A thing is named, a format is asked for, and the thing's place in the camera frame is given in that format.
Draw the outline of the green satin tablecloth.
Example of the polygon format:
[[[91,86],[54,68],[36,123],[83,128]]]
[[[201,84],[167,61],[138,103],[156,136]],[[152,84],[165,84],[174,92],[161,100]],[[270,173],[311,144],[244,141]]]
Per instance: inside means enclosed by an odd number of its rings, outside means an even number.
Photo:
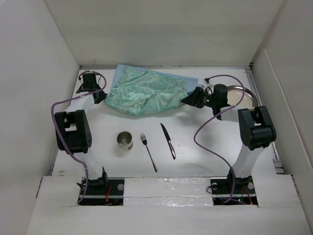
[[[142,116],[177,108],[186,97],[184,80],[126,66],[105,103],[122,114]]]

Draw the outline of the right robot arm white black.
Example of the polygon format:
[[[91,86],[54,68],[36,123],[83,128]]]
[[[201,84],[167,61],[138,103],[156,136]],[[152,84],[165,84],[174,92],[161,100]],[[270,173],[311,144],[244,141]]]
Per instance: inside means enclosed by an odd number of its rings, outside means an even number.
[[[212,179],[213,194],[234,194],[253,184],[252,169],[265,148],[276,140],[276,130],[265,106],[240,108],[228,100],[229,88],[223,84],[213,87],[213,92],[196,87],[182,100],[196,108],[209,107],[218,120],[232,121],[239,125],[242,147],[225,179]]]

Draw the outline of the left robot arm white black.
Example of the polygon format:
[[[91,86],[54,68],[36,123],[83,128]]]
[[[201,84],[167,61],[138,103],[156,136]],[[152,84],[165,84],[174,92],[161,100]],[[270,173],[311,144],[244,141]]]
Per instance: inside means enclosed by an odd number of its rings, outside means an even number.
[[[51,107],[52,121],[56,130],[58,148],[81,164],[85,178],[77,185],[82,195],[101,195],[109,191],[109,180],[105,169],[96,162],[88,152],[92,145],[92,135],[87,112],[95,105],[103,102],[106,79],[95,71],[85,71],[78,76],[81,82],[74,97],[54,103]]]

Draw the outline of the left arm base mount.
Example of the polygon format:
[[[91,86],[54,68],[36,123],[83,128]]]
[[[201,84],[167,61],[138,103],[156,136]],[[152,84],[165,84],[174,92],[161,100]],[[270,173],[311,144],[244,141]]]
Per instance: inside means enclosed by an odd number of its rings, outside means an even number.
[[[85,179],[82,183],[77,183],[80,188],[80,194],[78,200],[82,198],[80,203],[81,206],[123,206],[124,199],[124,178],[109,178],[108,186],[94,186],[93,184],[88,185],[87,192],[83,197]]]

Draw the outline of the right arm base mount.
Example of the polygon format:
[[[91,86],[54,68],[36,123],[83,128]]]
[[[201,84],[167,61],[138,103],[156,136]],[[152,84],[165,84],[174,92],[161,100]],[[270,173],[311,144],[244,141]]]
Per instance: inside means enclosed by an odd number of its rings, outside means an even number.
[[[227,177],[213,177],[206,192],[212,195],[214,206],[258,205],[252,177],[236,179],[235,185]]]

